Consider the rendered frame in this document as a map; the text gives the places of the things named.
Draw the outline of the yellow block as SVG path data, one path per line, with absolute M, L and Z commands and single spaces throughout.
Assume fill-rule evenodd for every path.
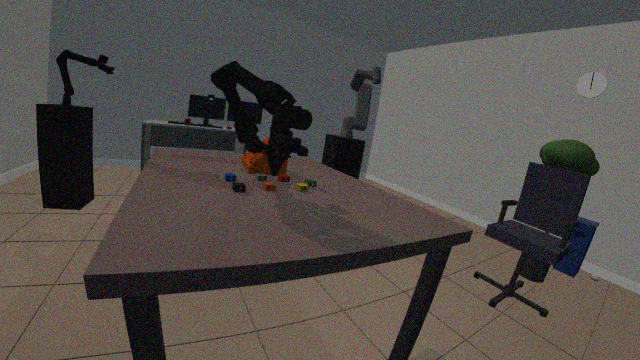
M 296 189 L 299 192 L 308 192 L 309 186 L 305 183 L 296 183 Z

